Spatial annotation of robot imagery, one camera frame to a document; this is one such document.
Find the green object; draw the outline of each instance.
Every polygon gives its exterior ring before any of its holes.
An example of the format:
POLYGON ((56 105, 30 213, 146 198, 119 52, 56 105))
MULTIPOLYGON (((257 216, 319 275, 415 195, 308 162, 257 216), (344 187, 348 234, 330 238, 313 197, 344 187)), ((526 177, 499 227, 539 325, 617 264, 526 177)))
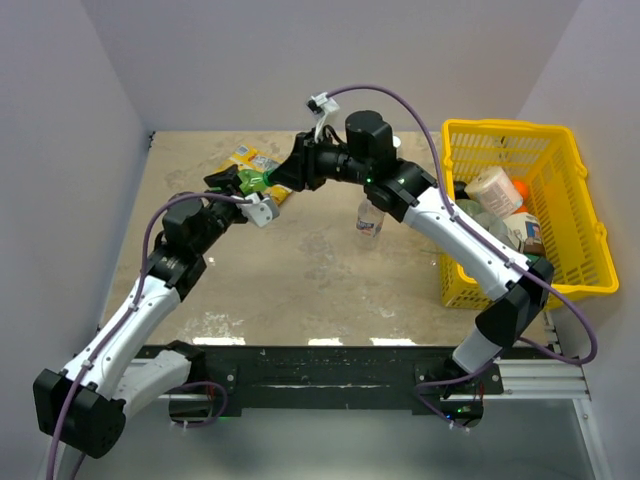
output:
POLYGON ((269 173, 271 173, 271 171, 258 172, 251 169, 240 170, 238 172, 238 177, 242 180, 240 191, 245 195, 264 192, 267 188, 273 186, 273 184, 269 182, 269 173))

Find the yellow crate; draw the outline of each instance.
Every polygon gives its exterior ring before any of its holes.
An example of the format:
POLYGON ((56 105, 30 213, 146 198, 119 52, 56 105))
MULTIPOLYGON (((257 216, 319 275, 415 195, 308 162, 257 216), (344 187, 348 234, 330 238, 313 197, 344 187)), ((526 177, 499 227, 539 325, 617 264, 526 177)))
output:
MULTIPOLYGON (((555 267, 553 286, 571 300, 614 293, 619 286, 587 189, 587 169, 571 130, 515 120, 447 120, 442 126, 447 192, 453 181, 470 182, 498 165, 527 184, 525 202, 538 217, 547 258, 555 267)), ((448 255, 440 261, 442 302, 448 307, 482 309, 489 299, 448 255)), ((549 297, 547 308, 561 306, 549 297)))

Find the water bottle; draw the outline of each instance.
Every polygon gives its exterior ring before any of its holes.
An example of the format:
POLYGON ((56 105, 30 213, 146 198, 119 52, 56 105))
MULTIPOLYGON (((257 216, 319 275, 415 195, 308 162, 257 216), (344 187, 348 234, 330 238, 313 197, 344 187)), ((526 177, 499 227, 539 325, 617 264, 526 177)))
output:
POLYGON ((373 248, 384 222, 384 212, 376 208, 368 199, 362 200, 358 206, 356 230, 360 246, 373 248))

